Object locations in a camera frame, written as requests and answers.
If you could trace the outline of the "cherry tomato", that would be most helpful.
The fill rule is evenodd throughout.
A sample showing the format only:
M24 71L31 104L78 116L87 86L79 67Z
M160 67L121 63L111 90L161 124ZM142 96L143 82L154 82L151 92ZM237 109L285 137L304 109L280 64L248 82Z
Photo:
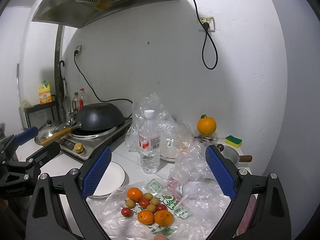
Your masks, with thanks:
M121 215L123 217L130 217L132 215L132 210L129 207L124 207L121 210Z
M143 208L147 208L150 205L150 201L145 198L142 198L138 203L140 207L143 207Z
M158 204L156 206L156 211L158 212L158 211L162 211L162 210L167 210L167 206L164 204Z

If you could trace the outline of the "yellow longan fruit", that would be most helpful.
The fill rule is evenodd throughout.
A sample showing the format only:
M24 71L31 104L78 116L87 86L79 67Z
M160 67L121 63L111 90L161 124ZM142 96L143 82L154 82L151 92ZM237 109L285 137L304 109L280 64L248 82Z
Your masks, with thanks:
M136 207L136 202L134 200L131 199L127 199L125 201L125 205L129 208L129 209L133 209Z
M143 198L147 199L147 200L152 200L153 195L151 193L147 192L147 193L144 194Z
M158 198L156 197L153 197L151 200L150 200L150 204L154 205L154 206L157 206L160 204L160 201Z
M156 206L150 204L146 207L146 209L152 213L156 213Z

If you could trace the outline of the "mandarin orange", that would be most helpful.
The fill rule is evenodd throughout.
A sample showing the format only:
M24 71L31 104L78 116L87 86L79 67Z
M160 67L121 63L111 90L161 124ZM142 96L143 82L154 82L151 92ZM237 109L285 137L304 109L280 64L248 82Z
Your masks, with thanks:
M138 221L143 225L150 225L154 223L154 214L149 210L140 211L137 215Z
M143 196L143 192L136 187L129 188L127 191L127 197L134 202L139 202Z
M172 213L168 210L157 211L154 215L154 222L160 226L170 226L173 219Z

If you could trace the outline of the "black metal rack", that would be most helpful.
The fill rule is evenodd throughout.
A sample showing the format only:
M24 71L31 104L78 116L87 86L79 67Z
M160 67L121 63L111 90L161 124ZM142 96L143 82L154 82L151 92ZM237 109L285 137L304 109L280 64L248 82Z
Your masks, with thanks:
M57 113L56 101L24 108L24 117L27 128L33 126L40 128L42 125L46 124L48 120L51 120L52 122L60 121L60 117Z

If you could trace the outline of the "dark vertical pipe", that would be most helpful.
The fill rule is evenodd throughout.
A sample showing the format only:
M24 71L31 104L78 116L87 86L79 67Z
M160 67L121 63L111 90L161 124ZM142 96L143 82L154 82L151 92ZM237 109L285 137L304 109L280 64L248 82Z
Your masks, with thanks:
M58 25L54 51L54 83L56 92L57 115L61 122L66 121L66 114L63 107L63 80L60 67L61 40L63 34L63 25Z

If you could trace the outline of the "yellow detergent bottle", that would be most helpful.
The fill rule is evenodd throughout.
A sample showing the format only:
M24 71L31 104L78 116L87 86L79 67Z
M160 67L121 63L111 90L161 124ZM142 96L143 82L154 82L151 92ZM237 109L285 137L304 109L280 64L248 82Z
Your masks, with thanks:
M49 80L44 80L38 87L39 101L41 105L52 102L51 86Z

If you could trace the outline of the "steel induction cooker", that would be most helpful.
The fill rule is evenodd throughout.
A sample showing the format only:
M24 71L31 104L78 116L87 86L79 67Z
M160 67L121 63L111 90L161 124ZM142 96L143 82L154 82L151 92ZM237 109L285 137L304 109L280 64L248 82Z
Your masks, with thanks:
M110 146L118 138L124 135L130 128L131 123L132 119L129 118L118 127L89 136L74 135L71 133L59 139L58 142L62 152L84 162L100 145Z

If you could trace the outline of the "dark sauce bottle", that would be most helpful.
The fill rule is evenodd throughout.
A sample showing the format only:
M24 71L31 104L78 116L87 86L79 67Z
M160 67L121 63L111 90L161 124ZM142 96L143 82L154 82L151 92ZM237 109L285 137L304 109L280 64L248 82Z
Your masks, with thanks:
M77 112L79 110L78 97L79 97L79 93L75 92L74 98L72 99L72 111L73 112Z

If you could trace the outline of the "red label oil bottle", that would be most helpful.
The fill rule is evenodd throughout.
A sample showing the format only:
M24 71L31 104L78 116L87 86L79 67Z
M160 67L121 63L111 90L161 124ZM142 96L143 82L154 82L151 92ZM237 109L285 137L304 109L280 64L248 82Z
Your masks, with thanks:
M87 93L85 92L84 88L80 89L80 93L78 96L78 103L79 103L79 109L82 109L83 107L85 107L89 104L89 97L88 97Z

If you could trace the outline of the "black wok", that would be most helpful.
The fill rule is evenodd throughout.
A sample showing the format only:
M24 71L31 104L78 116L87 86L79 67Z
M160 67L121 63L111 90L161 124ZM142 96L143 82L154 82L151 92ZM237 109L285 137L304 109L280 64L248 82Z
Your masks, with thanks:
M111 103L94 103L84 106L75 116L75 123L40 141L42 146L48 145L61 137L80 132L81 135L100 133L112 129L125 122L126 118L118 107Z

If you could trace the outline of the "printed flat plastic bag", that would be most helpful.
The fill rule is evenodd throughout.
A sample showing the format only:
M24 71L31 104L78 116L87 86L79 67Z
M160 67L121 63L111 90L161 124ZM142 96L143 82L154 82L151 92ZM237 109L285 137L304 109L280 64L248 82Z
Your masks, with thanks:
M87 201L110 239L206 239L230 204L215 181L174 185L157 179Z

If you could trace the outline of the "white round plate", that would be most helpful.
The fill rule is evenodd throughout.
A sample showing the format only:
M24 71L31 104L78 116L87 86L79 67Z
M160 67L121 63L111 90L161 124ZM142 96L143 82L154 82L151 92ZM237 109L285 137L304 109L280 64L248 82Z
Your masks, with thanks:
M90 198L106 198L125 182L125 171L118 163L110 162L95 192Z

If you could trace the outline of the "yellow green sponge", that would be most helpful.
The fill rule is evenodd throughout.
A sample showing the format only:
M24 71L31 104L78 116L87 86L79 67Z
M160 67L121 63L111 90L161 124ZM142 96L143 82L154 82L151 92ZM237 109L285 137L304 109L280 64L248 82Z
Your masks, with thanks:
M225 143L232 145L235 148L239 148L242 145L242 139L229 135L225 137Z

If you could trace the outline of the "black hook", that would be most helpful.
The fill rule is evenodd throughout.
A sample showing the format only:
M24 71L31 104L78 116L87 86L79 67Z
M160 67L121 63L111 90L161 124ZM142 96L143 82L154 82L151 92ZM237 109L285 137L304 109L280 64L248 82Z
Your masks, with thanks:
M65 66L65 62L64 62L63 60L61 60L61 61L59 62L59 66L60 66L60 67L64 67L64 66Z

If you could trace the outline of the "crumpled clear plastic bag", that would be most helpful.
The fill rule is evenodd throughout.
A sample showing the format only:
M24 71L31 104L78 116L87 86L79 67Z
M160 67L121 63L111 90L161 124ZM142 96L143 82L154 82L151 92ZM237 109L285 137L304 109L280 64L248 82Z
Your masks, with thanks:
M225 198L205 160L206 146L198 141L185 148L169 171L167 189L191 199Z

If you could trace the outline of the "large orange with stem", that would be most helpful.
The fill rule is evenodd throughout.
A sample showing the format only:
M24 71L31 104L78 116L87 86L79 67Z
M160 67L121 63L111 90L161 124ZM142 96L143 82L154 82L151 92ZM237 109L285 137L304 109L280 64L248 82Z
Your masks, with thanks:
M217 128L217 124L214 118L208 117L205 114L201 116L197 122L197 130L205 136L212 135Z

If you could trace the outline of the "clear water bottle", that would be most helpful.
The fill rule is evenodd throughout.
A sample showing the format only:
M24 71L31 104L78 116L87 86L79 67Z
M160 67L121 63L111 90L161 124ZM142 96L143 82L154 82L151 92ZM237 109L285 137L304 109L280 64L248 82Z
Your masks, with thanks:
M160 165L161 130L155 120L155 111L146 109L144 120L138 130L140 163L147 174L158 171Z

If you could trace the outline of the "white bowl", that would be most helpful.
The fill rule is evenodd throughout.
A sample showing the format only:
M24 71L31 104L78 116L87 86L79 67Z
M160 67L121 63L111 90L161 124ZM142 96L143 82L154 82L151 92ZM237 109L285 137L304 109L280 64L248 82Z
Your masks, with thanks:
M174 138L165 138L160 143L160 156L161 159L175 162L178 155L185 151L191 142L183 142Z

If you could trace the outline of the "clear bag over bowl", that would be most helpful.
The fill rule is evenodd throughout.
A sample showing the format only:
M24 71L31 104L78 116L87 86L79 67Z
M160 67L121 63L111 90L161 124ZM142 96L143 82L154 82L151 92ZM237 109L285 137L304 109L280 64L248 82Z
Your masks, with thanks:
M170 114L163 105L160 97L153 93L147 97L138 97L132 105L132 124L125 135L125 144L130 152L138 152L138 129L144 120L144 111L153 109L155 120L161 130L161 141L174 138L183 142L193 142L192 131L188 124L174 114Z

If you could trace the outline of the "left wall socket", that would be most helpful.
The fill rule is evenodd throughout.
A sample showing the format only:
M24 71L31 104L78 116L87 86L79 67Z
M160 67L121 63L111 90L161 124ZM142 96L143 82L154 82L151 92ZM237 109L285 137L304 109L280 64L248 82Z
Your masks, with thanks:
M82 45L77 46L74 51L74 56L79 56L81 54L81 51L82 51Z

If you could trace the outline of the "wall power socket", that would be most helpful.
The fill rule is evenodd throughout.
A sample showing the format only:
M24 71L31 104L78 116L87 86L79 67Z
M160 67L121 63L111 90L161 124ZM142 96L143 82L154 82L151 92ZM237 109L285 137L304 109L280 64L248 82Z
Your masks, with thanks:
M200 17L199 31L205 32L205 30L209 33L215 32L215 21L213 17Z

